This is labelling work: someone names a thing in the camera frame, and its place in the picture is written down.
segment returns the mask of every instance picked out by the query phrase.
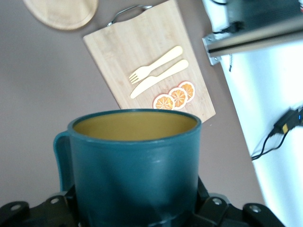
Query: mug rim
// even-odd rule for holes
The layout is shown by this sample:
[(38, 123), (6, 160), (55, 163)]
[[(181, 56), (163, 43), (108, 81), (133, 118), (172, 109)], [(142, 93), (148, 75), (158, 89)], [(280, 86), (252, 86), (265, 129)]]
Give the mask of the mug rim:
[[(74, 126), (84, 120), (93, 118), (93, 117), (98, 117), (98, 116), (103, 116), (103, 115), (109, 115), (109, 114), (119, 114), (119, 113), (126, 113), (126, 112), (160, 112), (160, 113), (170, 113), (170, 114), (178, 114), (178, 115), (183, 115), (189, 118), (192, 118), (196, 121), (196, 125), (184, 132), (184, 133), (179, 133), (173, 136), (167, 136), (167, 137), (163, 137), (160, 139), (152, 139), (152, 140), (105, 140), (105, 139), (99, 139), (99, 138), (94, 138), (94, 137), (90, 137), (84, 134), (81, 134), (79, 132), (76, 132), (74, 130)], [(86, 114), (83, 115), (81, 117), (78, 117), (76, 119), (74, 119), (73, 121), (71, 121), (68, 126), (67, 126), (67, 132), (73, 136), (76, 137), (80, 140), (85, 140), (86, 142), (91, 142), (91, 143), (100, 143), (100, 144), (107, 144), (107, 145), (118, 145), (118, 144), (123, 144), (123, 145), (135, 145), (135, 144), (153, 144), (153, 143), (159, 143), (161, 141), (167, 141), (167, 140), (177, 140), (179, 137), (184, 136), (184, 134), (186, 135), (191, 135), (193, 134), (196, 130), (198, 130), (202, 125), (202, 121), (200, 118), (198, 118), (197, 116), (191, 114), (191, 113), (186, 113), (186, 112), (182, 112), (182, 111), (175, 111), (175, 110), (160, 110), (160, 109), (118, 109), (118, 110), (110, 110), (110, 111), (102, 111), (102, 112), (96, 112), (96, 113), (90, 113), (90, 114)]]

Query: metal bracket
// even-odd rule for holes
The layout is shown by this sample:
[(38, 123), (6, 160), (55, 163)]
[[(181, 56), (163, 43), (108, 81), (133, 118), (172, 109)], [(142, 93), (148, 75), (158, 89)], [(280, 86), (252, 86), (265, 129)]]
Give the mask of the metal bracket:
[(216, 41), (215, 36), (213, 34), (209, 34), (209, 35), (205, 36), (204, 38), (202, 38), (202, 40), (203, 40), (204, 47), (206, 49), (206, 53), (207, 53), (207, 56), (208, 56), (208, 59), (209, 59), (211, 65), (218, 64), (221, 61), (221, 56), (211, 57), (209, 54), (209, 51), (208, 51), (208, 46)]

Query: power adapter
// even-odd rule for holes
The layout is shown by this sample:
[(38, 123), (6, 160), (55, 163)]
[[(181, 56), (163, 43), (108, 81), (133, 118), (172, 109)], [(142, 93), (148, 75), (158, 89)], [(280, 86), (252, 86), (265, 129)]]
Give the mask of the power adapter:
[(270, 136), (274, 134), (286, 134), (296, 126), (303, 126), (303, 108), (289, 109), (275, 124)]

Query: cutting board handle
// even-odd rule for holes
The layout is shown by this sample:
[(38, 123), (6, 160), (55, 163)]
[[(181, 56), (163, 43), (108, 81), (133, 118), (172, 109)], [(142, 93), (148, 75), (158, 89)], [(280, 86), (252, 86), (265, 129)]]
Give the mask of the cutting board handle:
[(136, 6), (131, 6), (131, 7), (127, 8), (127, 9), (121, 10), (120, 12), (118, 12), (118, 13), (115, 15), (114, 19), (113, 19), (110, 23), (108, 23), (107, 26), (111, 26), (113, 23), (115, 23), (115, 21), (117, 20), (117, 18), (118, 18), (118, 16), (119, 16), (120, 14), (122, 14), (122, 13), (124, 13), (124, 12), (126, 12), (126, 11), (129, 11), (129, 10), (131, 10), (131, 9), (133, 9), (133, 8), (136, 8), (136, 7), (142, 8), (143, 10), (147, 10), (147, 9), (151, 8), (152, 6), (136, 5)]

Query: mug handle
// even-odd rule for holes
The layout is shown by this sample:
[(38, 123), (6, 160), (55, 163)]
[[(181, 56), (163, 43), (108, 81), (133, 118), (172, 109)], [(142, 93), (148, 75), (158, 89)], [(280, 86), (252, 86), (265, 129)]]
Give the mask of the mug handle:
[(60, 191), (68, 191), (74, 185), (74, 174), (72, 170), (70, 136), (67, 131), (61, 132), (55, 137), (53, 150), (58, 165)]

